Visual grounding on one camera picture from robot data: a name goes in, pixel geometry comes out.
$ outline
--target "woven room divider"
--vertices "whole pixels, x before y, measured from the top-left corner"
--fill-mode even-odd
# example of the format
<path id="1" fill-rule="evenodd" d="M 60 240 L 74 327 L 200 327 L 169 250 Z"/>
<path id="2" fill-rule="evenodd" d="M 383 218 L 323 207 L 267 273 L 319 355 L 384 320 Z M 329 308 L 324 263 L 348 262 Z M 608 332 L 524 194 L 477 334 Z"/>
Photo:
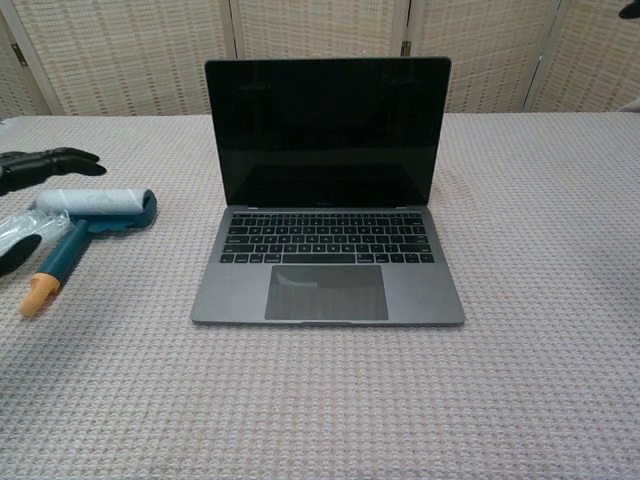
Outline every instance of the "woven room divider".
<path id="1" fill-rule="evenodd" d="M 567 4 L 555 48 L 545 52 L 534 111 L 609 111 L 640 97 L 640 23 L 618 17 L 624 5 Z"/>
<path id="2" fill-rule="evenodd" d="M 203 64 L 227 57 L 225 0 L 13 3 L 65 113 L 209 110 Z"/>
<path id="3" fill-rule="evenodd" d="M 453 60 L 448 111 L 520 112 L 557 4 L 418 0 L 411 54 Z"/>
<path id="4" fill-rule="evenodd" d="M 232 0 L 240 58 L 400 55 L 403 0 Z"/>
<path id="5" fill-rule="evenodd" d="M 0 120 L 21 115 L 46 115 L 49 108 L 28 67 L 13 53 L 14 39 L 0 14 Z"/>

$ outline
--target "black screen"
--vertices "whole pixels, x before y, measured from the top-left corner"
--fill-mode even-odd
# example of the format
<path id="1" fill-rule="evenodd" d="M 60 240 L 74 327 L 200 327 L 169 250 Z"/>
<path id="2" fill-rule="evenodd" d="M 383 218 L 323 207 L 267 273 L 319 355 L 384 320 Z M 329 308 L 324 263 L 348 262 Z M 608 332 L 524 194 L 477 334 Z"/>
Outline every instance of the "black screen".
<path id="1" fill-rule="evenodd" d="M 449 59 L 214 60 L 205 68 L 229 205 L 427 203 Z"/>

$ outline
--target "trackpad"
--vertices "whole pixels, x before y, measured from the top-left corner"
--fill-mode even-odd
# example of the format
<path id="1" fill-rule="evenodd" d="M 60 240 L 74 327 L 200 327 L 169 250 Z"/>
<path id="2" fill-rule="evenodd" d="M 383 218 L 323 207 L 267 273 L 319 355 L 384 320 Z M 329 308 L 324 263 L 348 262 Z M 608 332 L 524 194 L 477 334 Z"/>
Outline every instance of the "trackpad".
<path id="1" fill-rule="evenodd" d="M 377 265 L 274 266 L 266 320 L 389 320 Z"/>

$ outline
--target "white roller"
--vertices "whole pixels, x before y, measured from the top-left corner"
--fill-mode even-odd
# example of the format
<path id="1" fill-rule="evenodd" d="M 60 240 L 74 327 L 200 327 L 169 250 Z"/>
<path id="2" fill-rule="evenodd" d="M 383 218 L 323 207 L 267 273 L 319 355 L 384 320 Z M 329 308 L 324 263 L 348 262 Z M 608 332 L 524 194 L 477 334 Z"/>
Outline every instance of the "white roller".
<path id="1" fill-rule="evenodd" d="M 36 206 L 45 212 L 71 215 L 132 215 L 144 209 L 144 188 L 44 190 Z"/>

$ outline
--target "orange handle tip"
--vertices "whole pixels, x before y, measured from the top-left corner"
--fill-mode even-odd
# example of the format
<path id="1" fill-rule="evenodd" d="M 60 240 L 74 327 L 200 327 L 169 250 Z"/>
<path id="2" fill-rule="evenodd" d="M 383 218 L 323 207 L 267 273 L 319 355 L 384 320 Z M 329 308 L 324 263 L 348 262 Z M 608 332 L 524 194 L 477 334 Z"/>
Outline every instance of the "orange handle tip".
<path id="1" fill-rule="evenodd" d="M 47 297 L 59 288 L 60 280 L 53 275 L 36 273 L 31 278 L 31 291 L 20 305 L 20 313 L 25 317 L 33 317 L 42 308 Z"/>

